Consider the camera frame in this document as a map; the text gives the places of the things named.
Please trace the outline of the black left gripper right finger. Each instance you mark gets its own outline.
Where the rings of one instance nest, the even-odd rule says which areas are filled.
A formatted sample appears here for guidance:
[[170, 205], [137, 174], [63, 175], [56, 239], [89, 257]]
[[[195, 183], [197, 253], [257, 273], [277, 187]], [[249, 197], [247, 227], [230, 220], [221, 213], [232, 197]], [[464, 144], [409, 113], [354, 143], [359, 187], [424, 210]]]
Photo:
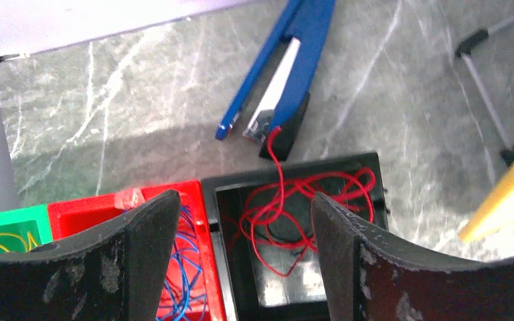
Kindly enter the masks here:
[[332, 320], [514, 320], [514, 257], [439, 253], [321, 193], [311, 217]]

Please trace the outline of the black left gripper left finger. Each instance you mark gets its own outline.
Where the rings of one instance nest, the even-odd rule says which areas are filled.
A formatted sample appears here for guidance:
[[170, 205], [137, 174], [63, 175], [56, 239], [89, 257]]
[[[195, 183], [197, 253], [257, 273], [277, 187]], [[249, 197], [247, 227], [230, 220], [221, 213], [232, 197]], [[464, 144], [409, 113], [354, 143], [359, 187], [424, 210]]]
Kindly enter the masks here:
[[104, 223], [0, 254], [0, 320], [154, 320], [181, 199], [175, 190]]

